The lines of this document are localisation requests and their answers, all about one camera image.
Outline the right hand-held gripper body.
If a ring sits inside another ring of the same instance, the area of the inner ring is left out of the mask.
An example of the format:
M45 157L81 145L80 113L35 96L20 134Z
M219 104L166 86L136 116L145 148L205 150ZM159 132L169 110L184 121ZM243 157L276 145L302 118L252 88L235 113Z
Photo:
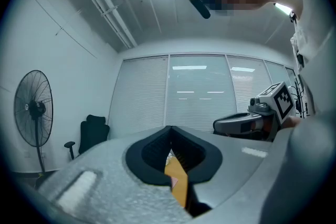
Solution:
M288 87L278 82L251 98L246 111L215 120L214 134L272 142L293 108Z

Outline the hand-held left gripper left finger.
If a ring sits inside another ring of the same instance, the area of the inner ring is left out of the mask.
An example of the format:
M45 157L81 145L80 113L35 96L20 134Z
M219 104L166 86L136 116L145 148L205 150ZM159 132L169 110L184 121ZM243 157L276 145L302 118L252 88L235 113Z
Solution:
M170 126L133 143L126 152L128 169L142 182L154 186L171 186L170 176L164 173L171 150Z

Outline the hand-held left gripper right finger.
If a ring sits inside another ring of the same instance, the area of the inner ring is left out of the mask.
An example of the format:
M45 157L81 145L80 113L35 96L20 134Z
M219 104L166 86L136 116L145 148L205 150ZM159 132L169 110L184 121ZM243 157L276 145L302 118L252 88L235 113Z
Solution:
M190 184L211 180L223 162L219 148L177 126L171 127L171 150Z

